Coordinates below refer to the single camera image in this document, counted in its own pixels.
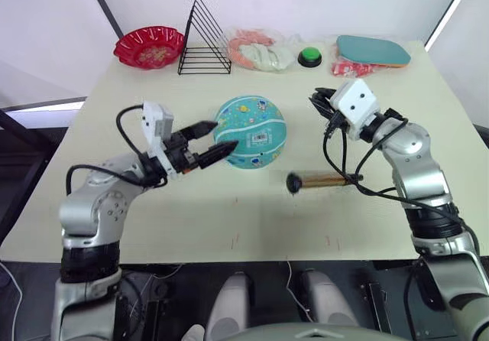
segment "red plastic bowl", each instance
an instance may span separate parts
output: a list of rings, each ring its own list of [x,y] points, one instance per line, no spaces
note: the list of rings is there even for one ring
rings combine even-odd
[[[183,50],[184,36],[166,26],[148,26],[126,34],[114,55],[129,66],[153,70],[174,62]]]

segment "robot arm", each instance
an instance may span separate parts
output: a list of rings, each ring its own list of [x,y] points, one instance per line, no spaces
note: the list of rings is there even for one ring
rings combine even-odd
[[[105,161],[102,169],[124,179],[91,170],[85,183],[61,205],[63,257],[55,288],[52,340],[128,338],[129,322],[121,312],[124,298],[118,294],[118,260],[132,200],[166,184],[167,177],[208,167],[231,154],[237,145],[236,141],[222,142],[204,154],[194,154],[188,150],[189,140],[207,135],[217,124],[198,122],[173,133],[172,124],[171,113],[146,102],[142,126],[148,151]]]
[[[471,233],[458,217],[445,175],[431,156],[428,132],[392,109],[381,114],[363,80],[349,81],[336,91],[317,89],[311,100],[331,121],[327,134],[341,128],[350,139],[361,138],[382,150],[393,169],[414,248],[458,334],[466,340],[489,339],[489,281]]]

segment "white table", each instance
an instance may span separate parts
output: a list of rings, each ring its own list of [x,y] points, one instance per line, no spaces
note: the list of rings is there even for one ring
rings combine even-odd
[[[114,60],[66,133],[0,248],[0,258],[60,260],[57,210],[66,170],[129,151],[115,128],[120,109],[143,100],[161,102],[173,111],[174,127],[182,128],[213,119],[226,100],[250,94],[271,99],[283,113],[288,136],[282,155],[259,170],[239,170],[222,161],[138,197],[126,219],[121,262],[414,258],[399,203],[363,196],[354,187],[304,190],[294,197],[287,192],[289,171],[332,171],[322,155],[325,120],[307,97],[317,86],[336,88],[345,80],[329,73],[329,46],[321,48],[320,67],[297,64],[284,74],[233,67],[231,75],[178,76],[176,65],[148,72]],[[445,171],[455,203],[478,234],[482,254],[489,255],[489,154],[423,46],[409,43],[407,50],[413,57],[408,67],[365,80],[383,109],[395,108],[428,129],[432,155]],[[139,117],[128,115],[124,124],[143,148]],[[208,136],[193,146],[202,151],[211,143]],[[363,141],[350,143],[351,169],[368,148]],[[331,152],[339,162],[338,136]],[[76,173],[73,186],[85,175]],[[371,157],[364,175],[373,188],[392,185],[381,153]]]

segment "triangular rack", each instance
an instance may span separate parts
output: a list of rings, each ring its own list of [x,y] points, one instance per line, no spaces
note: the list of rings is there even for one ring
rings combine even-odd
[[[206,47],[188,47],[190,29],[194,28]],[[179,75],[230,74],[228,39],[202,0],[194,0],[186,22],[183,52],[178,63]]]

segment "barcode label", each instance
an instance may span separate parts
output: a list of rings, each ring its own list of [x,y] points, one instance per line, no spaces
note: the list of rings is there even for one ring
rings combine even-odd
[[[268,139],[266,133],[260,132],[251,136],[251,142],[264,142]]]

